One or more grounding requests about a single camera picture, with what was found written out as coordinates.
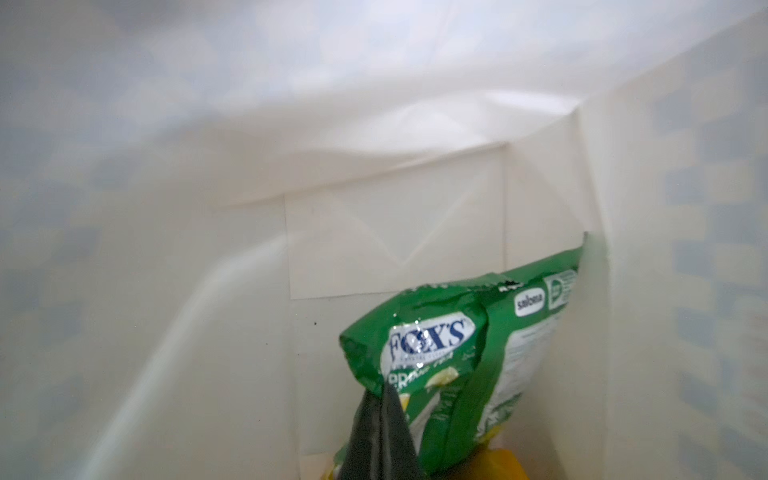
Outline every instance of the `green candy bag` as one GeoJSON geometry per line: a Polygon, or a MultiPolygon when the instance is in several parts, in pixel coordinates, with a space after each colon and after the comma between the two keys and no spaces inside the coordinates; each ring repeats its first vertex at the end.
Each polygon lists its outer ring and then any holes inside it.
{"type": "Polygon", "coordinates": [[[546,353],[580,258],[581,247],[406,290],[342,332],[358,381],[378,396],[382,382],[395,386],[427,474],[459,463],[509,418],[546,353]]]}

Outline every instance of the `checkered pattern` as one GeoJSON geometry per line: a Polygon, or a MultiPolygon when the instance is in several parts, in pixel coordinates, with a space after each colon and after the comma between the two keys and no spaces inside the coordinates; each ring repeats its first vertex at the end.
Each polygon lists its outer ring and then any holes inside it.
{"type": "Polygon", "coordinates": [[[714,297],[673,314],[679,349],[697,359],[679,372],[677,398],[718,429],[713,444],[679,434],[691,478],[768,478],[766,38],[762,15],[705,41],[674,61],[684,72],[677,88],[648,105],[657,141],[693,150],[664,173],[663,202],[704,219],[672,239],[676,281],[714,297]]]}
{"type": "MultiPolygon", "coordinates": [[[[208,115],[226,114],[229,105],[257,108],[294,101],[383,72],[531,55],[574,69],[609,58],[619,71],[641,71],[676,45],[706,38],[756,8],[749,0],[673,3],[6,2],[0,15],[3,478],[68,478],[88,445],[74,442],[68,428],[95,405],[88,397],[91,380],[74,362],[55,359],[78,351],[84,319],[97,309],[94,299],[72,286],[73,273],[103,267],[91,263],[104,224],[89,213],[111,195],[140,191],[142,176],[146,179],[147,157],[131,154],[135,145],[208,115]],[[41,373],[52,370],[55,375],[41,373]]],[[[727,53],[727,45],[721,48],[727,53]]],[[[701,155],[708,160],[692,170],[670,172],[667,195],[673,204],[724,202],[707,196],[717,194],[707,190],[710,178],[733,174],[718,170],[723,165],[740,161],[738,168],[763,186],[768,182],[766,168],[748,157],[750,138],[740,137],[742,127],[764,124],[768,116],[757,107],[733,110],[734,100],[727,96],[718,96],[720,103],[698,104],[699,97],[719,88],[718,81],[728,80],[710,71],[715,64],[706,55],[690,58],[690,90],[654,108],[660,132],[700,122],[701,155]]],[[[732,92],[737,101],[764,101],[763,58],[741,65],[748,96],[732,92]]],[[[728,55],[717,59],[719,72],[734,69],[728,55]]],[[[762,148],[766,153],[765,143],[762,148]]],[[[748,226],[765,215],[757,197],[708,208],[711,235],[701,245],[678,246],[681,269],[716,275],[719,258],[750,262],[763,255],[758,232],[748,226]],[[718,250],[730,242],[746,250],[718,250]],[[712,260],[699,264],[713,249],[712,260]]],[[[727,275],[712,281],[722,283],[718,304],[723,311],[735,296],[759,288],[727,275]]],[[[681,313],[681,331],[690,331],[681,335],[710,342],[709,333],[692,325],[698,315],[715,314],[681,313]]],[[[700,388],[695,378],[686,385],[700,388]]],[[[683,450],[690,457],[700,455],[688,444],[683,450]]]]}

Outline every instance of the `green plastic wrapper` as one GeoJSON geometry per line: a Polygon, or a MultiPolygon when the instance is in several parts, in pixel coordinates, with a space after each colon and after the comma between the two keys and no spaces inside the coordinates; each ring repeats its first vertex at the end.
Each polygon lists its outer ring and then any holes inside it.
{"type": "Polygon", "coordinates": [[[568,304],[580,258],[581,247],[406,290],[342,332],[358,381],[377,396],[382,382],[396,388],[427,474],[468,457],[512,414],[568,304]]]}

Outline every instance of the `printed lemon slice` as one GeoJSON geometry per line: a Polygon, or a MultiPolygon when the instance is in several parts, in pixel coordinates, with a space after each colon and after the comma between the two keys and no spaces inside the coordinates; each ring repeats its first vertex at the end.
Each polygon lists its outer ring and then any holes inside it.
{"type": "Polygon", "coordinates": [[[427,388],[433,386],[446,386],[457,378],[458,370],[450,366],[447,369],[440,370],[435,375],[433,375],[432,378],[427,381],[427,388]]]}
{"type": "Polygon", "coordinates": [[[408,402],[411,401],[411,394],[410,393],[401,393],[400,394],[400,405],[402,406],[403,412],[408,408],[408,402]]]}

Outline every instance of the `white logo label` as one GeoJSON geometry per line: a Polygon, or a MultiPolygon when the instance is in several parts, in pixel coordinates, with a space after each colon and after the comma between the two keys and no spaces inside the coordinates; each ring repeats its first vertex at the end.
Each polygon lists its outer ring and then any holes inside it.
{"type": "Polygon", "coordinates": [[[515,315],[526,316],[544,308],[543,288],[529,288],[515,295],[515,315]]]}
{"type": "Polygon", "coordinates": [[[382,374],[393,369],[422,368],[456,350],[475,333],[475,324],[461,312],[406,323],[389,330],[382,350],[382,374]]]}

